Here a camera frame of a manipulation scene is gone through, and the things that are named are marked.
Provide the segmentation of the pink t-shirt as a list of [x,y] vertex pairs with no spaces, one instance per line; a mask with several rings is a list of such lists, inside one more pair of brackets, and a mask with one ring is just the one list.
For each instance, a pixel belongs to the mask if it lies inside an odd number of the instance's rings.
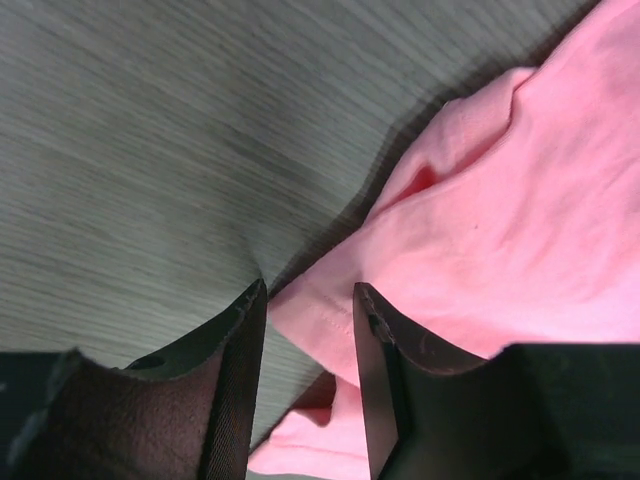
[[270,302],[337,383],[250,456],[257,474],[365,479],[353,288],[489,357],[515,341],[639,339],[639,5],[601,2],[538,68],[447,103],[363,225]]

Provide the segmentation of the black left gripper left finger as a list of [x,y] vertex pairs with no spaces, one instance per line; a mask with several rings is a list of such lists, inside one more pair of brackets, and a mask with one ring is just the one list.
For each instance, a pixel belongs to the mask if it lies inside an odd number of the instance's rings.
[[5,479],[242,479],[265,283],[188,334],[109,368],[76,349],[1,356]]

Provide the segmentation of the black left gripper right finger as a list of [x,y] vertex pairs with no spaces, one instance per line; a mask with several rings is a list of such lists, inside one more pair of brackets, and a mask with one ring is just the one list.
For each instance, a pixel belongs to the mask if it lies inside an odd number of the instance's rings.
[[473,355],[354,288],[374,479],[635,479],[639,348],[514,344]]

